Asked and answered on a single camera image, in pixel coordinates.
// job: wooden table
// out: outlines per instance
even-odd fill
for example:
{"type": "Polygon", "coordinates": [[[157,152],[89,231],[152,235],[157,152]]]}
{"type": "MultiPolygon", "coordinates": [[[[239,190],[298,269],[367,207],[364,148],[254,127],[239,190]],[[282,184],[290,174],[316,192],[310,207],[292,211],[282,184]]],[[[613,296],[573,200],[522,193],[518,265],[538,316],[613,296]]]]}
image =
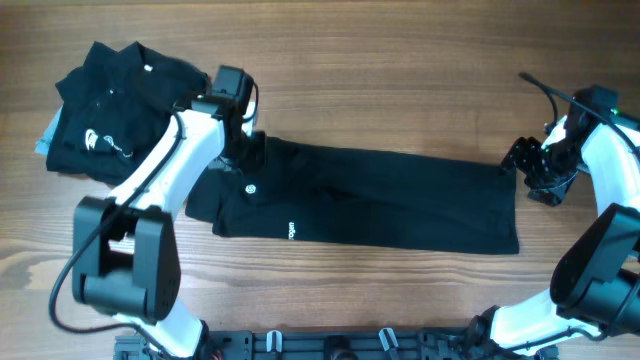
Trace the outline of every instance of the wooden table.
{"type": "MultiPolygon", "coordinates": [[[[46,311],[71,251],[75,205],[109,189],[48,173],[33,153],[61,105],[54,83],[82,64],[94,40],[115,49],[138,40],[209,73],[223,63],[244,67],[260,84],[259,127],[303,143],[497,163],[517,137],[542,138],[551,119],[548,100],[518,79],[522,70],[566,92],[613,87],[623,109],[640,113],[637,4],[58,6],[79,2],[0,8],[2,359],[112,356],[114,333],[63,334],[46,311]]],[[[558,260],[596,217],[586,176],[558,208],[526,199],[521,180],[517,256],[220,239],[181,214],[180,296],[213,329],[463,326],[494,304],[547,288],[558,260]]],[[[77,325],[110,320],[73,303],[68,283],[59,309],[77,325]]],[[[639,350],[631,336],[561,348],[563,359],[632,359],[639,350]]]]}

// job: black t-shirt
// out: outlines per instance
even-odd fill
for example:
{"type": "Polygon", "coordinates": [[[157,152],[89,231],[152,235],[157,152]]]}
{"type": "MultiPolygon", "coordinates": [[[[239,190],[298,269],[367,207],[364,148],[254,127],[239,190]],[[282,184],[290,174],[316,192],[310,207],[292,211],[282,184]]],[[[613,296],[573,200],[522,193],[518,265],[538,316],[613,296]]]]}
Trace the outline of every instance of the black t-shirt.
{"type": "Polygon", "coordinates": [[[497,166],[267,138],[255,172],[207,170],[186,214],[213,233],[516,254],[515,175],[497,166]]]}

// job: folded shirt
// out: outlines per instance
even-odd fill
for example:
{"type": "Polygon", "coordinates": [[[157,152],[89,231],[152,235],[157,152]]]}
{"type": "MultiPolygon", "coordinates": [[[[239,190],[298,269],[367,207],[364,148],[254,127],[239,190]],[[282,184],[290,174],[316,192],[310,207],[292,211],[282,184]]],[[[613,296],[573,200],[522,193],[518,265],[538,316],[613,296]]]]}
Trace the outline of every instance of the folded shirt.
{"type": "Polygon", "coordinates": [[[210,84],[192,65],[137,42],[119,52],[96,42],[56,87],[64,105],[47,170],[120,184],[166,131],[173,103],[210,84]]]}

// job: black cable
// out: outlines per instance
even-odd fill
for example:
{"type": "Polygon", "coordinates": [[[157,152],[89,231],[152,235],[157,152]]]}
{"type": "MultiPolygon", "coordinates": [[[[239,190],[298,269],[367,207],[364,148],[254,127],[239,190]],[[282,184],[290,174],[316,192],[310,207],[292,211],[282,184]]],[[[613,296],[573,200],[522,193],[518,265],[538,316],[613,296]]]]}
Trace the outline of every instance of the black cable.
{"type": "Polygon", "coordinates": [[[542,92],[545,95],[547,95],[549,102],[551,102],[551,108],[553,109],[553,122],[549,124],[547,127],[545,127],[545,130],[548,129],[549,133],[551,133],[551,129],[556,127],[556,125],[558,124],[558,105],[556,104],[556,101],[553,99],[553,96],[551,96],[551,94],[547,90],[542,88],[540,88],[540,90],[542,90],[542,92]]]}
{"type": "MultiPolygon", "coordinates": [[[[156,167],[151,171],[149,176],[147,176],[147,178],[135,189],[133,194],[131,194],[131,196],[129,196],[127,200],[125,200],[114,212],[112,212],[104,221],[100,223],[100,225],[98,225],[91,232],[91,234],[82,243],[82,245],[80,245],[80,247],[73,253],[73,255],[71,255],[71,257],[69,258],[65,266],[62,268],[62,271],[58,275],[58,278],[56,279],[56,282],[53,285],[53,288],[51,289],[51,295],[49,297],[49,318],[51,319],[51,322],[53,322],[53,324],[59,329],[70,332],[70,333],[74,333],[74,334],[94,334],[97,332],[114,330],[119,328],[132,328],[140,332],[141,334],[143,334],[143,336],[145,336],[144,331],[136,324],[121,323],[121,324],[104,325],[104,326],[99,326],[94,328],[84,328],[84,329],[68,326],[62,323],[60,319],[58,319],[58,316],[56,314],[56,302],[58,300],[58,294],[60,293],[60,288],[62,287],[62,283],[66,279],[67,275],[69,275],[69,272],[71,271],[73,266],[76,264],[76,262],[78,262],[78,259],[80,258],[80,256],[82,256],[82,254],[87,250],[89,245],[91,245],[91,243],[97,237],[103,235],[111,227],[113,222],[124,211],[126,211],[129,208],[129,205],[131,205],[131,203],[133,203],[138,198],[138,196],[140,196],[143,192],[146,191],[147,186],[151,183],[151,181],[153,181],[153,179],[162,170],[164,165],[169,161],[173,153],[177,150],[180,144],[180,141],[182,141],[182,138],[184,136],[183,134],[184,125],[182,123],[182,118],[180,117],[180,114],[178,114],[174,110],[171,110],[171,113],[176,118],[176,122],[178,124],[178,131],[176,132],[175,140],[171,145],[171,148],[169,148],[169,151],[167,151],[167,153],[164,155],[162,160],[160,160],[158,165],[156,165],[156,167]]],[[[155,340],[153,338],[149,336],[145,336],[145,337],[154,346],[158,347],[159,349],[162,349],[162,346],[159,346],[159,344],[154,343],[155,340]]]]}
{"type": "Polygon", "coordinates": [[[256,114],[258,113],[258,102],[260,101],[260,89],[258,88],[258,83],[254,82],[253,87],[256,89],[256,105],[253,107],[253,114],[250,117],[244,119],[244,122],[251,121],[256,118],[256,114]]]}
{"type": "Polygon", "coordinates": [[[530,82],[531,84],[539,87],[540,89],[542,89],[545,92],[548,92],[550,94],[553,94],[559,98],[561,98],[564,101],[567,101],[579,108],[581,108],[582,110],[588,112],[589,114],[595,116],[596,118],[598,118],[600,121],[602,121],[603,124],[609,126],[613,132],[616,133],[616,135],[618,135],[626,144],[627,146],[629,146],[629,149],[631,149],[631,152],[633,153],[633,155],[635,155],[636,159],[638,160],[638,162],[640,162],[640,150],[638,150],[638,148],[636,147],[636,145],[633,143],[633,141],[631,141],[631,139],[629,139],[629,137],[622,131],[620,130],[620,128],[618,126],[616,126],[616,124],[614,124],[609,118],[607,118],[606,116],[602,116],[600,114],[598,114],[595,110],[592,110],[591,108],[581,104],[580,102],[576,101],[575,99],[573,99],[572,97],[552,88],[549,87],[543,83],[541,83],[540,81],[538,81],[536,78],[534,78],[531,74],[522,72],[520,74],[518,74],[523,80],[530,82]]]}
{"type": "Polygon", "coordinates": [[[555,185],[555,186],[547,186],[547,187],[535,187],[535,186],[530,186],[529,188],[531,190],[554,190],[554,189],[558,189],[562,186],[565,186],[569,181],[573,181],[573,179],[576,178],[576,176],[578,175],[578,171],[576,171],[573,175],[571,175],[567,180],[563,181],[560,185],[555,185]]]}

